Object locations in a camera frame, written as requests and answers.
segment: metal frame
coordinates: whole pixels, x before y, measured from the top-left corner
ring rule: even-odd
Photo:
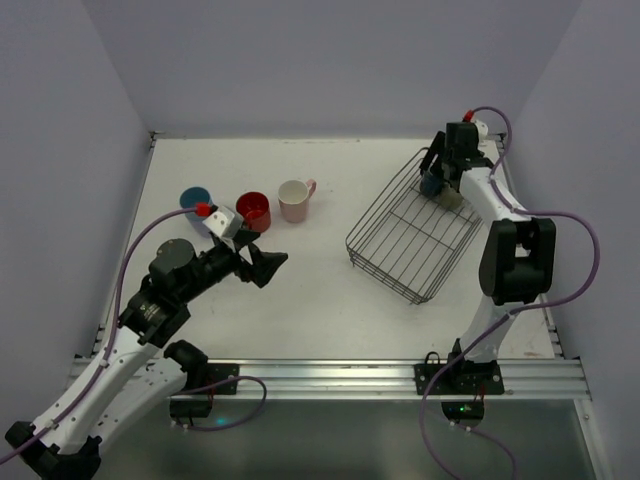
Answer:
[[[573,403],[596,478],[598,480],[615,478],[611,462],[607,457],[604,442],[602,441],[602,436],[598,430],[596,418],[593,414],[593,404],[590,400],[574,400]]]
[[[427,150],[404,164],[345,240],[354,266],[414,304],[436,295],[482,225],[468,202],[447,210],[420,193]]]
[[[416,360],[235,360],[211,359],[210,363],[236,363],[240,375],[264,380],[270,400],[409,400],[419,401],[413,380]],[[579,360],[502,360],[506,393],[491,400],[588,400],[589,389]],[[76,360],[71,381],[86,367]],[[140,369],[132,380],[145,373]],[[228,399],[259,399],[260,386],[241,382]],[[188,400],[182,395],[174,400]],[[430,395],[429,401],[462,400],[464,395]]]

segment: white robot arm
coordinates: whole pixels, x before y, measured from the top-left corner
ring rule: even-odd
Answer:
[[[522,214],[524,207],[499,180],[492,178],[493,164],[478,149],[486,132],[486,125],[467,116],[462,122],[449,123],[446,133],[436,135],[420,165],[424,194],[438,195],[446,186],[447,191],[466,199],[489,227],[478,272],[484,296],[471,325],[456,340],[448,361],[466,351],[506,313],[547,292],[553,275],[555,224],[548,218]],[[497,183],[506,202],[498,198],[491,181]],[[515,316],[509,318],[491,335],[484,336],[464,360],[440,376],[436,391],[475,395],[482,389],[488,394],[504,393],[498,350],[514,319]],[[418,393],[424,392],[441,368],[443,365],[427,361],[415,366]]]
[[[7,441],[42,478],[92,478],[100,455],[129,425],[171,394],[205,386],[207,355],[185,341],[165,349],[190,317],[187,304],[232,273],[262,288],[287,260],[284,253],[261,252],[252,243],[260,234],[243,228],[242,217],[230,209],[211,210],[203,223],[215,246],[200,255],[184,239],[160,246],[104,347],[110,348],[107,360],[100,352],[42,415],[7,431]],[[245,246],[251,263],[239,253]],[[151,364],[163,349],[164,358]]]

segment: gray wall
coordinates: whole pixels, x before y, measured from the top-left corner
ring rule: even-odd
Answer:
[[[584,0],[515,127],[509,161],[529,206],[589,218],[602,241],[593,289],[555,318],[570,355],[580,355],[616,478],[637,478],[640,397],[638,78],[640,3]],[[586,233],[560,222],[551,297],[585,278]]]
[[[4,436],[59,396],[90,345],[148,134],[79,1],[0,2],[0,111]],[[0,467],[1,478],[32,476],[20,460]]]
[[[516,115],[580,4],[84,2],[142,118],[189,136],[415,136],[480,103]]]

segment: metal wire rack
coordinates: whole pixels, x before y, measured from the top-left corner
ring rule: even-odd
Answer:
[[[447,210],[420,193],[427,150],[391,179],[346,239],[354,266],[415,304],[436,295],[481,226],[466,201]]]

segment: mug handle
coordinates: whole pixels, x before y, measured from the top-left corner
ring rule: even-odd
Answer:
[[[318,182],[316,182],[313,178],[310,178],[306,181],[307,187],[309,187],[309,198],[313,196],[316,191],[316,187],[318,186]]]

